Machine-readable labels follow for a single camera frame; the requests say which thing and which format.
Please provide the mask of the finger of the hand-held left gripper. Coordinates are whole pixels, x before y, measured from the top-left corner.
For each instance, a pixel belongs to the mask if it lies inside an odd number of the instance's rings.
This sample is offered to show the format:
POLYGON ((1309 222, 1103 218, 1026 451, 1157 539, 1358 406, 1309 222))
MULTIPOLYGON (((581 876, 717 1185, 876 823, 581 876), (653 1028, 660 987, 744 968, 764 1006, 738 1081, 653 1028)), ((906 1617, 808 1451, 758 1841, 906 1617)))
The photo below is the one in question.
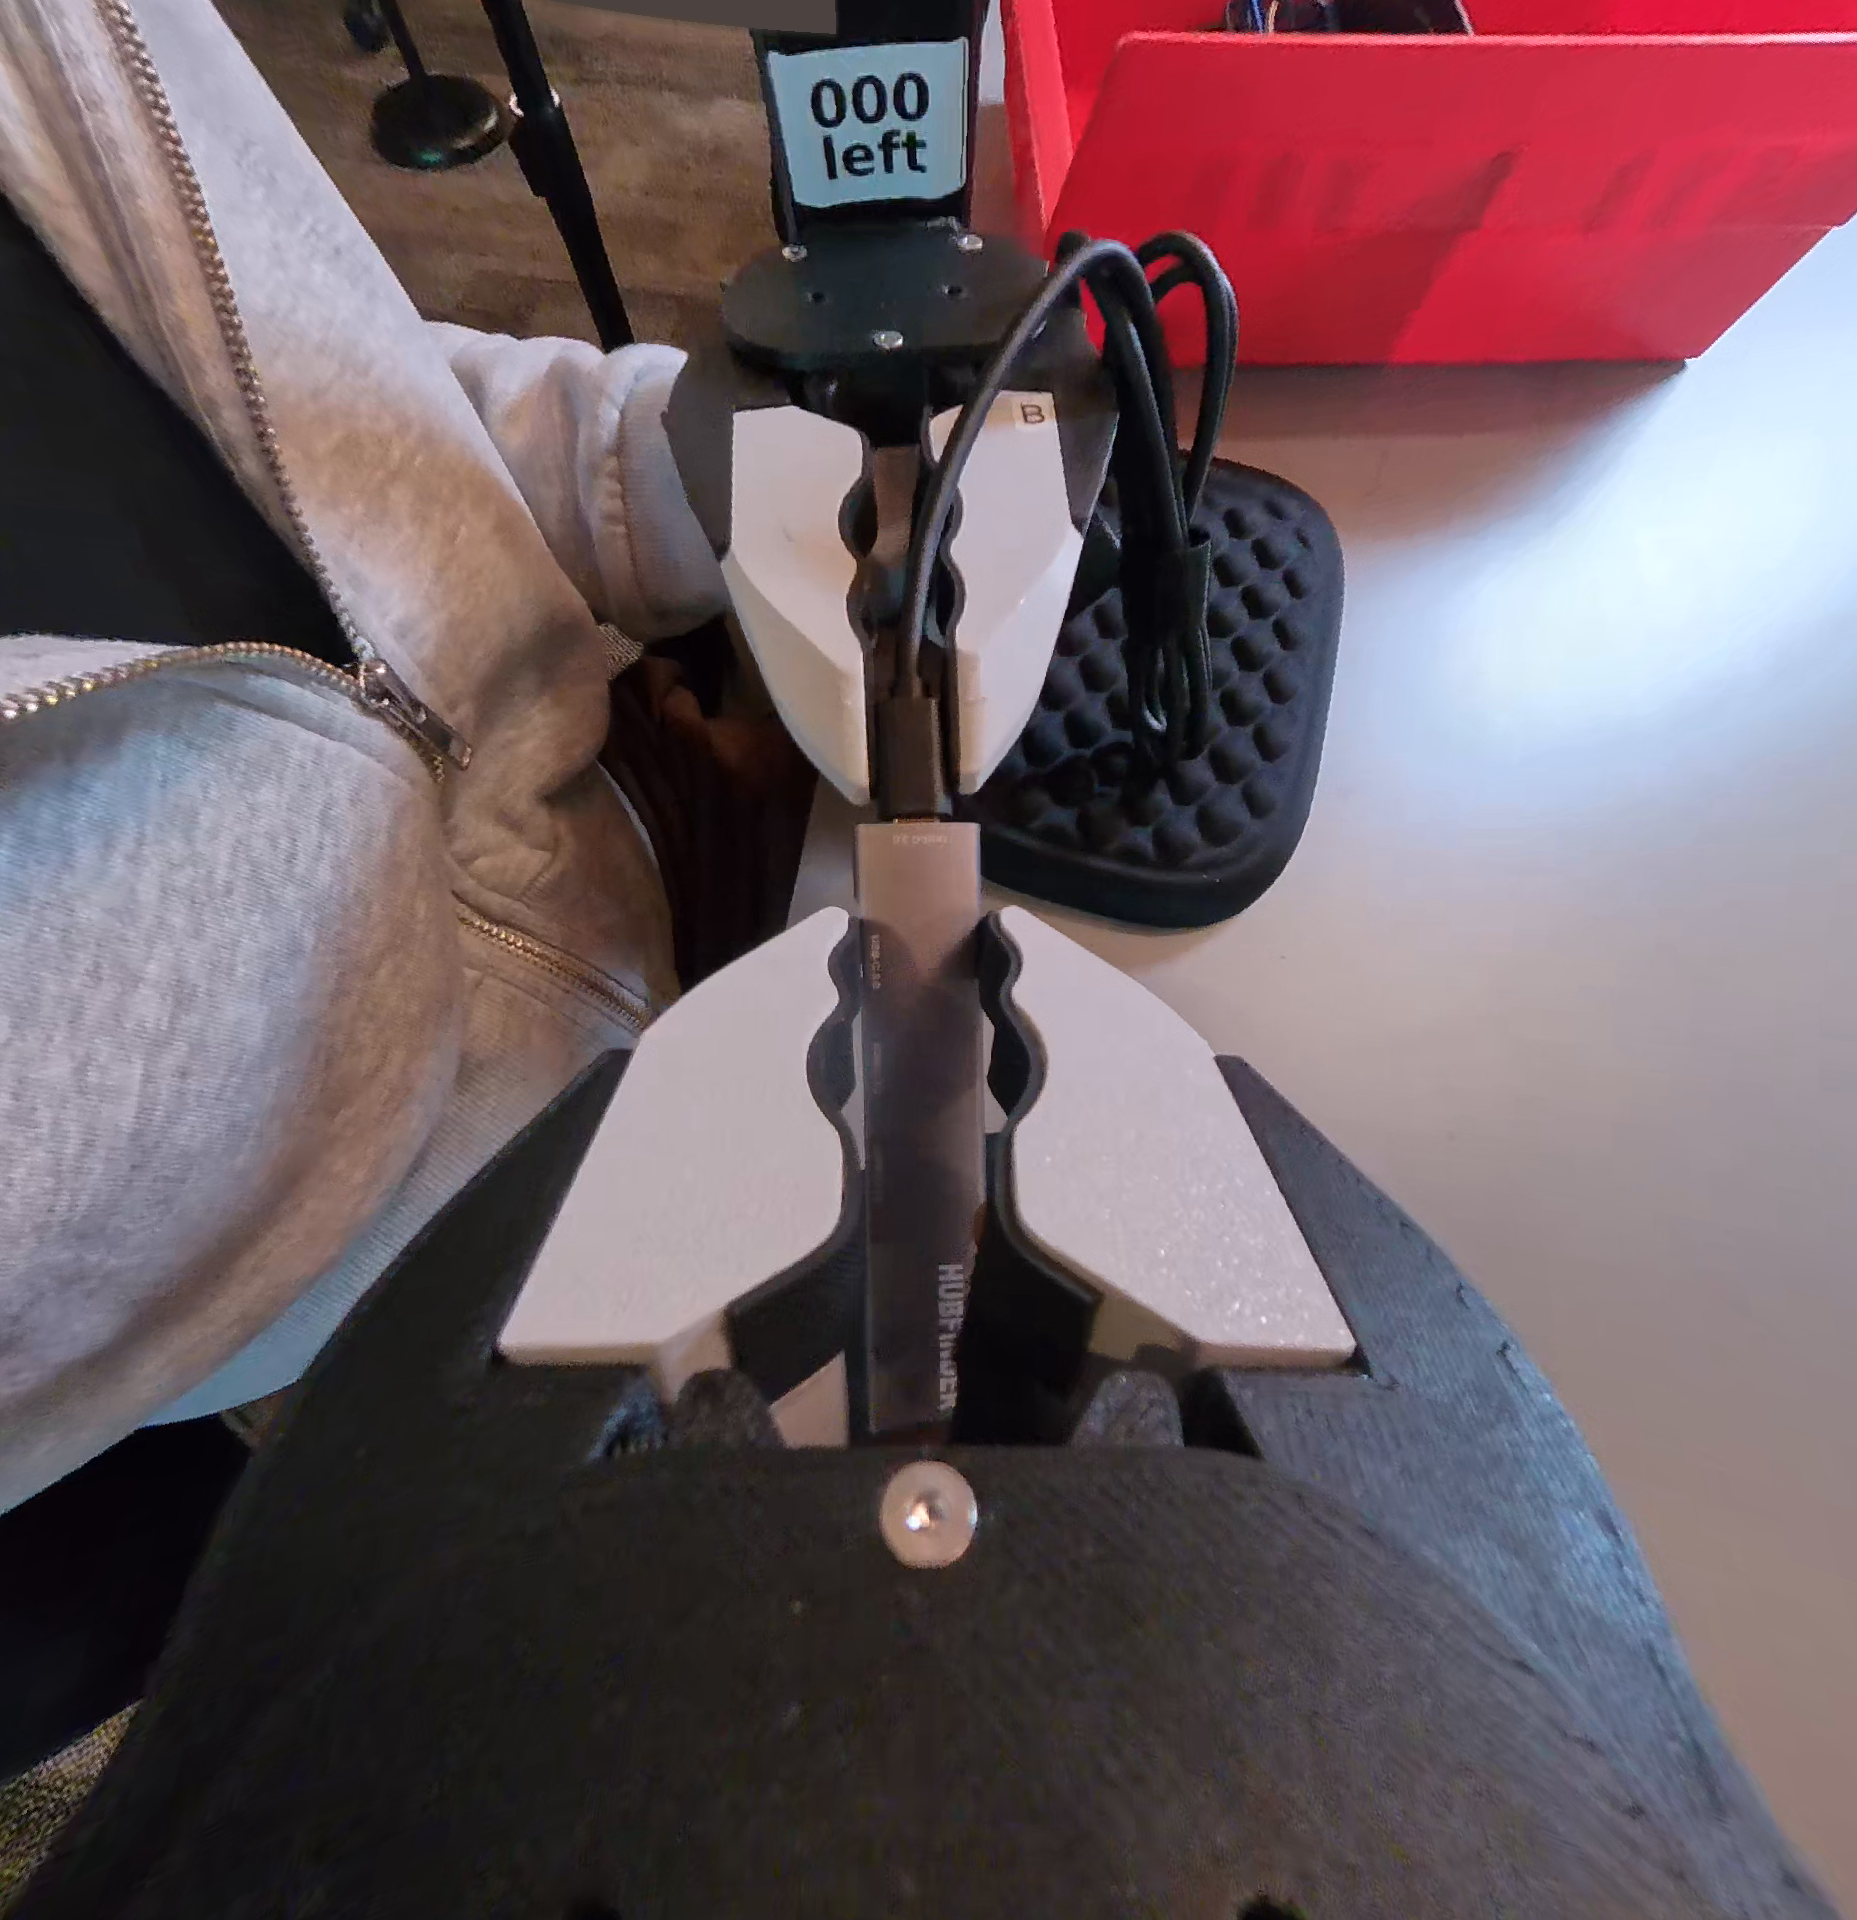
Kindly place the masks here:
POLYGON ((929 630, 955 791, 982 788, 1023 734, 1078 582, 1060 424, 1055 393, 1002 393, 957 480, 929 630))
POLYGON ((732 420, 723 584, 787 734, 846 799, 871 796, 864 645, 850 619, 858 557, 843 513, 864 439, 798 406, 732 420))

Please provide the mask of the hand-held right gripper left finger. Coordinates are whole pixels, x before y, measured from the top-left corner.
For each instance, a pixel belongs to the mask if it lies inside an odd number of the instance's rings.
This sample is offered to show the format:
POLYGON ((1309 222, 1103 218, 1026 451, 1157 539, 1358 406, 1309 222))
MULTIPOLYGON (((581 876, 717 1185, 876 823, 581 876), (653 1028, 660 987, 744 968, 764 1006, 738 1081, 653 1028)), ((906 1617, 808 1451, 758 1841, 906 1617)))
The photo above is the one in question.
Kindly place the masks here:
POLYGON ((501 1356, 636 1367, 665 1404, 701 1372, 732 1369, 775 1414, 850 1412, 856 933, 843 908, 823 908, 653 1024, 501 1356))

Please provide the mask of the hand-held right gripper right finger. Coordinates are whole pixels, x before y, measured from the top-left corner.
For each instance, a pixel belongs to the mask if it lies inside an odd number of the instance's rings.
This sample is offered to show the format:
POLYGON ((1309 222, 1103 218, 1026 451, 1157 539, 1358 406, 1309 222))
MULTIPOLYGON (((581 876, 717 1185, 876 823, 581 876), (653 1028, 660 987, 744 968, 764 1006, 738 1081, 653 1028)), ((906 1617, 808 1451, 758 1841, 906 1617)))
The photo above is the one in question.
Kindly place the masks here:
POLYGON ((1212 1372, 1344 1372, 1358 1340, 1220 1058, 1039 918, 979 933, 989 1211, 970 1438, 1180 1428, 1212 1372))

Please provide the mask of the grey usb hub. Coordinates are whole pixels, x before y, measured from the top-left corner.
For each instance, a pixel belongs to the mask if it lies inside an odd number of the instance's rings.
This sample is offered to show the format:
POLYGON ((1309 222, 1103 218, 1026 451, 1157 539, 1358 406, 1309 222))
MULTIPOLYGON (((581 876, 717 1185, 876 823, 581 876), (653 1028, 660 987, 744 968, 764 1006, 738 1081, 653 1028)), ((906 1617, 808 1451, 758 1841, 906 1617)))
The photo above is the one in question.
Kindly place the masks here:
POLYGON ((866 1177, 864 1430, 948 1428, 987 1222, 979 837, 948 819, 856 834, 866 1177))

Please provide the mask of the red plastic bin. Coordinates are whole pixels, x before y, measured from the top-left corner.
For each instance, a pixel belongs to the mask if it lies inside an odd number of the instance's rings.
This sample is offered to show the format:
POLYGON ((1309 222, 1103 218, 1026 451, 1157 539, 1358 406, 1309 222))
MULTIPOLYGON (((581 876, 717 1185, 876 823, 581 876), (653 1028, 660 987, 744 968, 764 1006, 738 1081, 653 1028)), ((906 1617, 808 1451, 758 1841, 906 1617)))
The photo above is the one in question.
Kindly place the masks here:
POLYGON ((1244 36, 1003 4, 1020 226, 1185 230, 1261 367, 1682 362, 1857 212, 1857 4, 1468 4, 1244 36))

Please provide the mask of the person's left forearm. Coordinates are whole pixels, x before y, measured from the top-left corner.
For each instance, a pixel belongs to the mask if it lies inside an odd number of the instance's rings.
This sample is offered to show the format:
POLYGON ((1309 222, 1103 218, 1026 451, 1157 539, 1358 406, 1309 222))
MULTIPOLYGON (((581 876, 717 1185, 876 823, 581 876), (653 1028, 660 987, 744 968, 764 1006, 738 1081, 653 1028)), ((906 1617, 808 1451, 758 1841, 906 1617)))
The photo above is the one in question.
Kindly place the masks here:
POLYGON ((669 436, 684 349, 601 351, 441 320, 428 330, 536 528, 600 621, 653 645, 729 610, 669 436))

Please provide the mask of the black foam pad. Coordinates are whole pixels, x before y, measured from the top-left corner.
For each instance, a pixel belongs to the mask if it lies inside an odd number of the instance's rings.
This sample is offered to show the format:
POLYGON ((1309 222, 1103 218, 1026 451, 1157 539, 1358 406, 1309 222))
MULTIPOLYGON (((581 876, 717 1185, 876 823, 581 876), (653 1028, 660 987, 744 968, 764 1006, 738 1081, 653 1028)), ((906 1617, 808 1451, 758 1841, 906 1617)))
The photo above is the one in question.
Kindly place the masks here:
POLYGON ((1131 929, 1209 929, 1295 852, 1342 636, 1342 541, 1309 492, 1228 457, 1207 471, 1196 531, 1209 546, 1206 741, 1143 768, 1123 601, 1116 588, 1082 599, 1018 744, 959 804, 991 887, 1131 929))

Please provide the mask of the black tripod leg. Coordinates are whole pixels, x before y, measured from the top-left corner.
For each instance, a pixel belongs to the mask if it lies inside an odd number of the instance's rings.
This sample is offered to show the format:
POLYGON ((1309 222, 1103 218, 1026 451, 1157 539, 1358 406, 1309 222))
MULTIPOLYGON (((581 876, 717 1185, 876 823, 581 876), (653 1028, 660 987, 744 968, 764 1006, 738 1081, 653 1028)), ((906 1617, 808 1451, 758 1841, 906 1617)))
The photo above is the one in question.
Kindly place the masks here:
POLYGON ((604 351, 631 348, 635 330, 621 286, 609 261, 600 212, 579 148, 548 69, 536 42, 525 3, 482 3, 487 25, 505 63, 516 129, 510 152, 536 197, 557 226, 579 297, 604 351))

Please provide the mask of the black round stand base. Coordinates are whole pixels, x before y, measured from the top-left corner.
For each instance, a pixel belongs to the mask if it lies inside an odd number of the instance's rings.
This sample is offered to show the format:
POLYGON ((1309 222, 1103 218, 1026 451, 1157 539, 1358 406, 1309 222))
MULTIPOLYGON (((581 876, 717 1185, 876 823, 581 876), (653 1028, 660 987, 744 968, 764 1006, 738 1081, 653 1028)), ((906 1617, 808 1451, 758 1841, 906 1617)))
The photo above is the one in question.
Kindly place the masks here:
POLYGON ((482 82, 423 71, 378 95, 370 142, 388 166, 438 173, 481 164, 509 144, 513 127, 509 103, 482 82))

